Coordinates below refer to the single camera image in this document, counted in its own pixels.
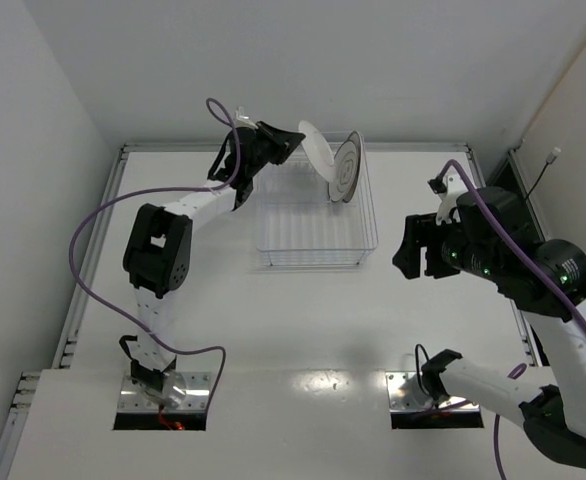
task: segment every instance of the gray wall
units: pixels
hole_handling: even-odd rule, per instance
[[[528,185],[555,146],[562,154],[532,198],[553,236],[586,251],[586,47],[525,135],[518,156]]]
[[[586,0],[25,0],[111,145],[207,139],[213,95],[293,128],[466,140],[490,169],[586,31]]]
[[[0,432],[20,372],[50,366],[69,237],[114,154],[22,2],[0,0]]]

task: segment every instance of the wire rack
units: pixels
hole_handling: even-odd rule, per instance
[[[303,150],[257,179],[258,239],[262,263],[272,267],[353,267],[377,248],[368,166],[363,158],[355,196],[333,203],[328,183]]]

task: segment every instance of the purple cord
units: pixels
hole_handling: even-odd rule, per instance
[[[511,373],[509,373],[509,378],[516,379],[522,376],[522,374],[526,371],[526,364],[520,363],[517,367],[515,367]],[[500,474],[501,480],[507,480],[506,473],[504,473],[504,467],[502,466],[502,457],[500,455],[500,416],[495,415],[495,422],[493,423],[493,453],[495,454],[495,465],[497,466],[497,471]]]
[[[533,272],[533,275],[535,275],[544,284],[544,286],[546,286],[551,292],[553,292],[553,295],[555,295],[560,300],[560,302],[562,302],[562,304],[567,308],[567,310],[571,312],[571,315],[573,316],[573,319],[575,320],[577,325],[580,327],[580,330],[582,330],[584,335],[586,335],[586,319],[582,316],[582,314],[575,307],[575,305],[573,305],[573,302],[571,302],[569,297],[567,297],[565,293],[562,290],[560,290],[560,288],[557,285],[555,285],[555,283],[553,283],[553,280],[551,280],[551,278],[548,277],[535,264],[535,262],[533,262],[533,260],[531,260],[528,257],[528,255],[526,255],[526,253],[524,253],[524,251],[518,246],[517,243],[515,243],[515,241],[506,232],[506,230],[504,230],[502,225],[500,225],[500,222],[493,216],[489,208],[486,206],[484,200],[482,200],[482,197],[478,193],[477,189],[473,185],[473,182],[471,182],[471,179],[468,177],[462,166],[455,160],[449,160],[448,162],[446,162],[446,165],[444,165],[444,168],[442,169],[438,177],[443,178],[446,174],[446,171],[451,167],[453,167],[460,175],[462,181],[464,182],[464,185],[466,185],[466,188],[468,189],[469,193],[473,196],[475,203],[477,203],[477,206],[482,212],[482,215],[484,216],[484,218],[486,218],[491,227],[493,227],[495,232],[506,244],[506,246],[509,247],[509,249],[515,254],[515,256],[519,258],[520,261],[531,272]]]
[[[224,117],[226,117],[226,120],[224,120],[223,118],[219,117],[213,111],[213,108],[211,107],[211,104],[215,104],[222,111],[222,113],[224,114]],[[233,174],[231,175],[231,177],[226,182],[222,183],[221,185],[217,185],[217,186],[211,187],[211,188],[208,188],[208,187],[161,187],[161,188],[148,188],[148,189],[145,189],[145,190],[138,190],[138,191],[135,191],[135,192],[130,192],[130,193],[121,195],[119,197],[116,197],[116,198],[114,198],[112,200],[109,200],[108,202],[103,203],[98,208],[96,208],[94,211],[92,211],[91,213],[89,213],[87,215],[87,217],[84,220],[82,220],[82,222],[79,224],[79,226],[77,227],[77,229],[73,233],[73,237],[71,238],[71,243],[69,244],[69,265],[71,267],[71,274],[73,275],[73,278],[75,278],[75,281],[80,286],[80,288],[82,290],[84,290],[87,293],[87,295],[89,295],[95,301],[101,303],[105,307],[110,308],[114,312],[119,313],[123,317],[125,317],[128,320],[130,320],[131,322],[133,322],[135,325],[137,325],[139,328],[141,328],[144,332],[148,333],[149,336],[160,347],[168,350],[171,353],[174,353],[176,355],[185,355],[185,356],[199,355],[201,353],[212,352],[212,351],[215,351],[215,350],[219,350],[222,353],[222,361],[220,362],[220,368],[218,370],[217,376],[215,377],[215,382],[213,382],[213,388],[211,389],[211,394],[209,395],[209,401],[206,404],[206,408],[204,409],[204,416],[205,417],[207,416],[207,414],[209,412],[209,407],[211,406],[211,402],[213,401],[213,396],[215,395],[215,392],[217,390],[217,386],[220,383],[220,378],[222,377],[222,372],[224,371],[224,365],[226,364],[226,349],[223,346],[221,346],[221,345],[215,345],[215,346],[212,346],[212,347],[200,348],[198,350],[178,350],[178,349],[173,348],[173,347],[167,345],[166,343],[164,343],[160,338],[158,338],[155,334],[153,334],[153,332],[151,331],[151,329],[149,327],[147,327],[146,325],[144,325],[144,323],[142,323],[140,320],[138,320],[137,318],[135,318],[130,313],[122,310],[117,305],[114,305],[113,303],[109,302],[104,297],[101,297],[100,295],[98,295],[97,293],[95,293],[93,290],[91,290],[91,287],[89,287],[86,283],[84,283],[84,280],[82,280],[82,278],[80,277],[80,272],[79,272],[79,270],[78,270],[78,268],[77,268],[77,266],[75,264],[75,244],[77,243],[77,240],[78,240],[80,234],[82,233],[82,231],[84,230],[84,228],[91,221],[93,221],[101,212],[103,212],[107,208],[112,207],[116,203],[121,202],[122,200],[126,200],[126,199],[132,198],[132,197],[137,197],[137,196],[140,196],[140,195],[146,195],[148,193],[161,193],[161,192],[209,192],[211,190],[213,190],[213,191],[222,190],[223,188],[226,188],[227,186],[229,186],[233,180],[235,180],[235,177],[237,176],[238,172],[240,171],[240,159],[241,159],[241,155],[240,155],[240,137],[239,137],[239,135],[237,133],[237,129],[235,127],[235,124],[233,123],[233,117],[231,117],[231,114],[228,112],[228,110],[226,108],[224,108],[224,105],[222,105],[219,101],[215,100],[214,98],[207,98],[206,99],[206,107],[208,108],[208,110],[211,113],[211,115],[213,115],[213,117],[218,122],[222,123],[223,125],[226,125],[227,127],[230,127],[231,128],[231,131],[233,133],[233,140],[235,141],[235,146],[236,146],[236,148],[235,148],[235,155],[236,155],[236,157],[235,157],[235,168],[233,170]]]

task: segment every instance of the purple cable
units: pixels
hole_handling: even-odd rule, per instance
[[[489,222],[491,227],[493,227],[495,232],[502,239],[502,241],[506,244],[506,246],[509,247],[509,249],[515,254],[515,256],[517,258],[519,258],[520,261],[531,272],[533,272],[533,275],[535,275],[544,284],[544,286],[546,286],[551,292],[553,292],[553,295],[555,295],[560,300],[560,302],[562,302],[562,304],[567,308],[567,310],[569,312],[571,312],[571,315],[573,316],[573,319],[575,320],[577,325],[580,327],[580,330],[582,330],[584,335],[586,335],[586,319],[582,316],[582,314],[575,307],[575,305],[573,305],[573,302],[571,302],[569,297],[567,297],[565,295],[565,293],[562,290],[560,290],[560,288],[557,285],[555,285],[555,283],[553,283],[553,280],[551,280],[551,278],[548,277],[535,264],[535,262],[533,262],[533,260],[531,260],[526,255],[526,253],[524,253],[524,251],[518,246],[517,243],[515,243],[515,241],[506,232],[506,230],[504,230],[502,225],[500,225],[500,222],[493,216],[493,214],[491,213],[489,208],[486,206],[486,203],[484,203],[484,200],[482,200],[482,197],[478,193],[477,189],[473,185],[473,182],[471,182],[471,179],[466,174],[466,172],[464,171],[462,166],[455,160],[449,160],[448,162],[446,162],[446,165],[444,165],[444,168],[442,169],[442,171],[438,175],[438,178],[440,178],[440,179],[443,178],[444,175],[446,174],[446,171],[451,167],[453,167],[457,171],[457,173],[460,175],[460,177],[462,178],[462,181],[464,182],[464,185],[466,185],[466,188],[468,189],[469,193],[473,196],[475,203],[477,203],[477,206],[480,208],[482,215],[484,216],[484,218],[486,218],[486,220]]]
[[[216,105],[222,111],[222,113],[224,114],[224,117],[226,118],[226,120],[223,119],[223,118],[221,118],[221,117],[219,117],[213,111],[213,108],[211,107],[211,104]],[[235,157],[235,168],[233,170],[233,174],[231,175],[231,177],[226,182],[222,183],[221,185],[217,185],[217,186],[211,187],[211,188],[208,188],[208,187],[161,187],[161,188],[149,188],[149,189],[145,189],[145,190],[138,190],[138,191],[135,191],[135,192],[126,193],[124,195],[121,195],[119,197],[116,197],[116,198],[114,198],[112,200],[109,200],[108,202],[103,203],[98,208],[96,208],[94,211],[92,211],[91,213],[89,213],[87,215],[87,217],[84,220],[82,220],[82,222],[78,225],[77,229],[73,233],[73,237],[71,238],[71,243],[69,244],[69,265],[71,267],[71,273],[73,274],[73,278],[75,278],[75,281],[80,286],[80,288],[82,290],[84,290],[87,293],[87,295],[89,295],[95,301],[101,303],[105,307],[110,308],[114,312],[119,313],[123,317],[125,317],[128,320],[130,320],[131,322],[133,322],[135,325],[137,325],[139,328],[141,328],[144,332],[148,333],[149,336],[160,347],[168,350],[171,353],[174,353],[176,355],[185,355],[185,356],[199,355],[201,353],[212,352],[212,351],[216,351],[216,350],[219,350],[222,353],[222,361],[220,362],[220,368],[218,370],[217,376],[215,377],[215,382],[213,382],[213,388],[211,389],[211,394],[209,395],[209,401],[206,404],[206,408],[204,409],[204,416],[205,417],[206,417],[206,415],[209,412],[209,407],[211,406],[211,402],[213,401],[213,396],[215,395],[215,392],[217,390],[217,386],[220,383],[220,378],[222,377],[222,372],[224,371],[224,365],[226,364],[226,349],[223,346],[221,346],[221,345],[215,345],[215,346],[212,346],[212,347],[200,348],[198,350],[178,350],[178,349],[173,348],[170,345],[167,345],[166,343],[164,343],[160,338],[158,338],[155,334],[153,334],[153,332],[151,331],[151,329],[149,329],[149,327],[147,327],[146,325],[144,325],[144,323],[142,323],[140,320],[138,320],[137,318],[135,318],[130,313],[122,310],[117,305],[114,305],[113,303],[109,302],[104,297],[102,297],[102,296],[98,295],[97,293],[95,293],[93,290],[91,290],[91,287],[89,287],[84,282],[84,280],[82,280],[82,278],[80,277],[80,272],[79,272],[79,270],[78,270],[78,268],[77,268],[77,266],[75,264],[75,244],[77,243],[77,240],[78,240],[80,234],[82,233],[82,231],[84,230],[84,228],[91,221],[93,221],[101,212],[103,212],[107,208],[112,207],[116,203],[121,202],[122,200],[126,200],[126,199],[132,198],[132,197],[137,197],[137,196],[140,196],[140,195],[146,195],[148,193],[162,193],[162,192],[209,192],[211,190],[216,191],[216,190],[222,190],[223,188],[226,188],[227,186],[229,186],[231,184],[231,182],[235,179],[235,177],[237,176],[238,172],[240,171],[240,158],[241,158],[241,155],[240,155],[240,137],[239,137],[239,135],[237,133],[237,129],[235,127],[235,124],[233,123],[233,117],[231,117],[231,114],[228,112],[228,110],[226,108],[224,108],[224,105],[222,105],[219,101],[215,100],[214,98],[207,98],[206,99],[206,107],[208,108],[208,110],[211,113],[211,115],[213,115],[213,117],[218,122],[220,122],[223,125],[226,125],[227,127],[231,128],[231,132],[233,133],[233,140],[235,141],[235,146],[236,146],[236,148],[235,148],[235,155],[236,155],[236,157]]]
[[[515,367],[511,373],[509,373],[509,378],[515,380],[522,376],[522,374],[526,372],[526,364],[520,363],[517,367]],[[495,415],[495,422],[493,423],[493,453],[495,454],[495,465],[497,466],[497,471],[500,474],[501,480],[507,480],[506,473],[504,473],[504,467],[502,466],[502,457],[500,455],[500,416]]]

